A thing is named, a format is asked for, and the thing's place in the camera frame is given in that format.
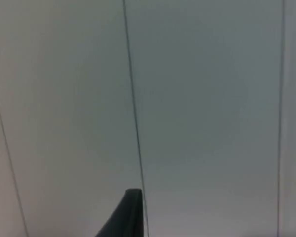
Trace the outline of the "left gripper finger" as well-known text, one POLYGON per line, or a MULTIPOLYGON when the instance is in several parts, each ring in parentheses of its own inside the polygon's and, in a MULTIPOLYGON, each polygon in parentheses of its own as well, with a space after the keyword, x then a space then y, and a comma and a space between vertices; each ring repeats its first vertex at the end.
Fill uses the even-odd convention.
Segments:
POLYGON ((142 237, 144 235, 143 194, 127 189, 120 203, 96 234, 97 237, 142 237))

